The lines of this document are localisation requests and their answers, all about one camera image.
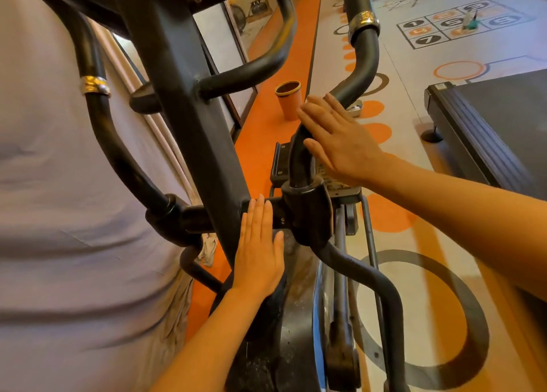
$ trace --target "gym floor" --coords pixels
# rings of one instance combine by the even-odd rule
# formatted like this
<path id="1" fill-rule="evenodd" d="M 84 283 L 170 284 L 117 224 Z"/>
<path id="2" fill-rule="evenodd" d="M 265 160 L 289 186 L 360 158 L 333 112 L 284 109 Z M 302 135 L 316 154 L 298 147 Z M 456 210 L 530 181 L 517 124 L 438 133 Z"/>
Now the gym floor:
<path id="1" fill-rule="evenodd" d="M 442 143 L 426 145 L 420 140 L 420 133 L 431 126 L 424 89 L 447 80 L 460 84 L 547 68 L 547 1 L 373 4 L 381 22 L 380 61 L 375 81 L 361 98 L 359 123 L 394 157 L 458 174 Z M 236 143 L 253 197 L 268 193 L 275 142 L 288 141 L 297 127 L 297 122 L 283 120 L 274 88 L 297 79 L 303 89 L 310 81 L 311 94 L 324 95 L 353 69 L 355 54 L 347 43 L 342 5 L 343 0 L 300 0 L 297 5 L 299 26 L 289 59 L 262 85 Z M 469 10 L 476 11 L 480 21 L 472 32 L 460 30 L 460 18 Z M 363 193 L 370 205 L 381 271 L 403 300 L 411 390 L 547 390 L 547 346 L 518 292 L 429 223 L 367 189 Z M 359 232 L 347 238 L 347 249 L 366 261 L 359 219 Z M 229 273 L 220 249 L 212 272 L 220 279 Z M 188 337 L 206 319 L 213 297 L 195 283 Z M 362 390 L 380 391 L 385 373 L 380 369 L 373 293 L 359 287 L 357 303 L 364 339 Z"/>

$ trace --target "cloth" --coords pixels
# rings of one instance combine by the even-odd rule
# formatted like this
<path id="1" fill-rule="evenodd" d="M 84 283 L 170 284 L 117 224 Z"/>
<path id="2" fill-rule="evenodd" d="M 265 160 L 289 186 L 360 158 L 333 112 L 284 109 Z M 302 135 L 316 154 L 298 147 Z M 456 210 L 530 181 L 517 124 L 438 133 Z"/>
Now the cloth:
<path id="1" fill-rule="evenodd" d="M 190 278 L 91 129 L 72 41 L 41 0 L 0 0 L 0 389 L 147 390 L 184 339 Z M 188 197 L 105 60 L 116 129 Z"/>

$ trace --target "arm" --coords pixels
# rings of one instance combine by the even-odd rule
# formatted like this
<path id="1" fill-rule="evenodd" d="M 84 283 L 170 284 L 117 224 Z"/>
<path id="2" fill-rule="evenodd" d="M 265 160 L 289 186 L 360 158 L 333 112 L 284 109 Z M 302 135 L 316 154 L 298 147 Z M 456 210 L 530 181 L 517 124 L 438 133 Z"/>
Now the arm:
<path id="1" fill-rule="evenodd" d="M 386 156 L 332 96 L 309 97 L 305 145 L 348 184 L 422 217 L 514 284 L 547 300 L 547 202 L 435 173 Z"/>
<path id="2" fill-rule="evenodd" d="M 283 232 L 272 242 L 272 218 L 272 205 L 263 195 L 251 200 L 242 218 L 233 287 L 150 392 L 222 391 L 260 304 L 283 276 Z"/>

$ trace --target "treadmill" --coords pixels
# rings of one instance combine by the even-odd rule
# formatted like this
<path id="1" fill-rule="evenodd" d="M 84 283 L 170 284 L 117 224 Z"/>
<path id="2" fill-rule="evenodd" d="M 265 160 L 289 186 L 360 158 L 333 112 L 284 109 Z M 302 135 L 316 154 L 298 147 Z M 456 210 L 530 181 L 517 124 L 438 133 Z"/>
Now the treadmill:
<path id="1" fill-rule="evenodd" d="M 422 139 L 444 139 L 465 178 L 547 200 L 547 70 L 430 85 L 424 101 Z"/>

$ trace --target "hand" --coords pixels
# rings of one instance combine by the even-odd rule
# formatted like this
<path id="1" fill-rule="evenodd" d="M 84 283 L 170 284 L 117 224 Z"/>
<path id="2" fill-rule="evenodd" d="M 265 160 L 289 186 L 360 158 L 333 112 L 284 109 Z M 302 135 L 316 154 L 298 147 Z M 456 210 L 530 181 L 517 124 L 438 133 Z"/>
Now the hand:
<path id="1" fill-rule="evenodd" d="M 283 232 L 272 242 L 273 219 L 272 204 L 260 195 L 250 201 L 241 220 L 232 288 L 256 296 L 260 303 L 274 292 L 285 270 Z"/>
<path id="2" fill-rule="evenodd" d="M 350 186 L 368 187 L 387 159 L 370 133 L 331 94 L 310 95 L 297 113 L 314 138 L 304 145 L 327 173 Z"/>

